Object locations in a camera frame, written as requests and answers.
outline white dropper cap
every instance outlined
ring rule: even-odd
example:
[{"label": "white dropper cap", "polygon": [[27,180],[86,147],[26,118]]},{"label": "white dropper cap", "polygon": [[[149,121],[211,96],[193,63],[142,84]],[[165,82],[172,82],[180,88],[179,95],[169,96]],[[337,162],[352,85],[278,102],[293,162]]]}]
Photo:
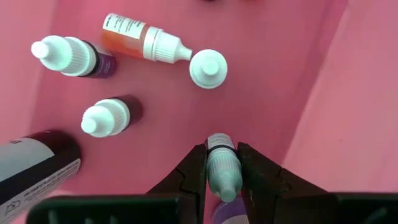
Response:
[{"label": "white dropper cap", "polygon": [[107,99],[85,111],[81,128],[85,133],[103,138],[119,134],[127,128],[129,122],[130,111],[127,105],[118,99]]},{"label": "white dropper cap", "polygon": [[233,146],[229,136],[216,133],[210,136],[208,141],[209,149],[213,146],[219,147],[209,154],[207,160],[206,166],[210,190],[220,197],[223,202],[232,202],[243,184],[241,163],[235,152],[227,148]]},{"label": "white dropper cap", "polygon": [[[150,30],[148,30],[146,39],[150,39],[149,34]],[[153,45],[152,59],[155,61],[175,63],[178,60],[191,60],[192,50],[186,48],[180,38],[161,29],[156,32]]]},{"label": "white dropper cap", "polygon": [[189,71],[192,80],[205,89],[221,85],[228,72],[225,58],[215,50],[202,50],[193,56]]},{"label": "white dropper cap", "polygon": [[95,65],[93,49],[74,37],[51,35],[34,42],[31,51],[48,69],[72,77],[87,75]]}]

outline small plastic bottle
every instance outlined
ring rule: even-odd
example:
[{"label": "small plastic bottle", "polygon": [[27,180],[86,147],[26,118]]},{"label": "small plastic bottle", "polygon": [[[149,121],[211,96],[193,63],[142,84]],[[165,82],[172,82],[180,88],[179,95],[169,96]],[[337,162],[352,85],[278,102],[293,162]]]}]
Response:
[{"label": "small plastic bottle", "polygon": [[111,53],[74,37],[51,35],[34,42],[31,51],[48,69],[69,77],[108,78],[116,69]]},{"label": "small plastic bottle", "polygon": [[105,99],[85,111],[81,128],[97,138],[114,136],[138,122],[142,114],[142,104],[133,96]]},{"label": "small plastic bottle", "polygon": [[192,50],[180,38],[113,13],[104,21],[102,44],[114,52],[167,63],[190,60],[192,56]]},{"label": "small plastic bottle", "polygon": [[0,146],[0,224],[77,173],[79,145],[61,131],[43,131]]},{"label": "small plastic bottle", "polygon": [[189,71],[196,85],[212,89],[221,85],[228,72],[225,58],[215,50],[201,50],[193,56]]},{"label": "small plastic bottle", "polygon": [[231,138],[223,133],[211,135],[208,148],[207,176],[210,190],[223,202],[232,202],[242,189],[241,163]]}]

